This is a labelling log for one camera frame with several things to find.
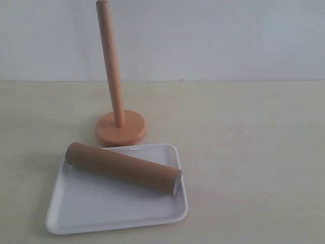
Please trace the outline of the brown cardboard tube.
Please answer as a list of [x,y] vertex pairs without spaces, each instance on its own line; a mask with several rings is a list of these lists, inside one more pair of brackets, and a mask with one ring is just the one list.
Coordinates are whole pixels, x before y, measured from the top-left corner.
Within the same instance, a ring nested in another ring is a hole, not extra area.
[[79,142],[68,147],[65,162],[78,169],[169,195],[175,195],[182,176],[180,169]]

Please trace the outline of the wooden paper towel holder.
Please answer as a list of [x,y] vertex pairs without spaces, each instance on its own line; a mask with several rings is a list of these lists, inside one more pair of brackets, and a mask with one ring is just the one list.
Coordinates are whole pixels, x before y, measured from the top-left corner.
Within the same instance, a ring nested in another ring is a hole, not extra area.
[[125,110],[113,22],[108,1],[96,2],[104,62],[113,111],[97,122],[96,135],[104,146],[125,146],[138,143],[145,135],[146,122],[142,115]]

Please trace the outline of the white rectangular plastic tray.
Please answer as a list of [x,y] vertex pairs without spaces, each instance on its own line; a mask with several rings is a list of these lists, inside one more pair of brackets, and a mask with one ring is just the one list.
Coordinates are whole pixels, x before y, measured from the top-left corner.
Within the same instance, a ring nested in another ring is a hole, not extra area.
[[[173,167],[177,180],[166,193],[131,185],[76,167],[109,152]],[[177,223],[188,212],[179,154],[168,143],[98,148],[74,142],[60,164],[45,225],[56,235]]]

